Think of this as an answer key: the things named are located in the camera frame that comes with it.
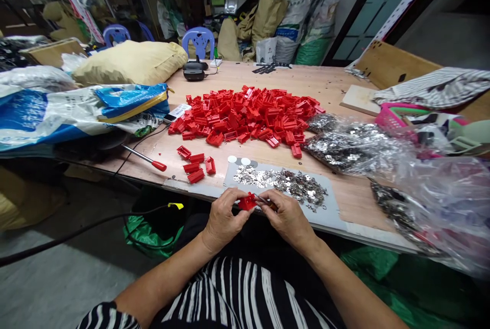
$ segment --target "red screwdriver handle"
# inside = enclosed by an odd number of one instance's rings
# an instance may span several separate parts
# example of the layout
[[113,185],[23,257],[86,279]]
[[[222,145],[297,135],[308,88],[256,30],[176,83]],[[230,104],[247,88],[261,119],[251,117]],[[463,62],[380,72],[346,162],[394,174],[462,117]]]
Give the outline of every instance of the red screwdriver handle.
[[156,160],[152,161],[152,166],[154,166],[157,170],[164,172],[167,169],[167,166],[163,163],[157,162]]

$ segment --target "concrete floor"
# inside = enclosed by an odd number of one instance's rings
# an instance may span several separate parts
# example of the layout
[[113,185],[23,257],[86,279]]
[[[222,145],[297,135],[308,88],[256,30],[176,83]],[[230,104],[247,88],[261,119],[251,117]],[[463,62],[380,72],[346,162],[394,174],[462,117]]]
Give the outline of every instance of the concrete floor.
[[[128,211],[109,189],[66,179],[69,202],[33,227],[0,232],[0,256],[10,255],[103,217]],[[122,220],[98,226],[66,244],[0,268],[0,327],[75,328],[93,306],[111,301],[158,262],[124,242]]]

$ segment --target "screwdriver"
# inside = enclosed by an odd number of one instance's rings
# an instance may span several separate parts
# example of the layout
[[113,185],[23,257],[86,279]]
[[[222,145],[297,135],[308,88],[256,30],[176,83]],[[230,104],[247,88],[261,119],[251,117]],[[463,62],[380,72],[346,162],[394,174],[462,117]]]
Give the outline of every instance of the screwdriver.
[[152,166],[154,166],[157,170],[164,172],[167,169],[167,166],[165,164],[157,162],[156,160],[150,159],[150,158],[144,156],[141,153],[138,153],[136,150],[133,150],[124,144],[122,144],[121,146],[123,148],[125,148],[127,151],[129,151],[130,153],[133,153],[134,155],[139,156],[141,159],[144,159],[147,162],[150,162],[152,164]]
[[277,206],[274,204],[272,201],[265,200],[264,198],[258,196],[257,194],[254,193],[255,196],[257,196],[260,201],[262,201],[265,205],[267,205],[269,208],[271,208],[273,211],[277,212]]

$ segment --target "pink plastic basket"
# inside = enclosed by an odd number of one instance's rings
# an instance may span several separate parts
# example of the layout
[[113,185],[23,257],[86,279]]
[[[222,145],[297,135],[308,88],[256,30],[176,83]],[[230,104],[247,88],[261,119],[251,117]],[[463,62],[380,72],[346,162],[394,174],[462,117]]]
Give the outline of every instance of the pink plastic basket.
[[[390,135],[394,137],[406,137],[417,144],[417,134],[415,132],[407,131],[403,135],[397,133],[396,130],[403,127],[408,127],[408,125],[403,122],[400,115],[424,115],[430,112],[433,112],[433,110],[415,104],[384,103],[381,104],[381,111],[374,122]],[[465,126],[468,124],[468,122],[462,118],[456,118],[453,121],[460,126]],[[439,158],[442,156],[430,152],[427,154],[427,157]]]

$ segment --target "woman's left hand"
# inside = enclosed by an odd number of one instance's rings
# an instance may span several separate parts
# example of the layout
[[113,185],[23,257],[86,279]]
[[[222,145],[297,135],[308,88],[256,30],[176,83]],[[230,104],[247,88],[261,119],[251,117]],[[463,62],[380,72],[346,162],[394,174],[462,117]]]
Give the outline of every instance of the woman's left hand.
[[212,254],[220,252],[241,231],[253,213],[253,208],[249,211],[241,210],[237,216],[231,212],[233,203],[246,196],[246,192],[230,187],[211,204],[211,214],[202,236],[204,245]]

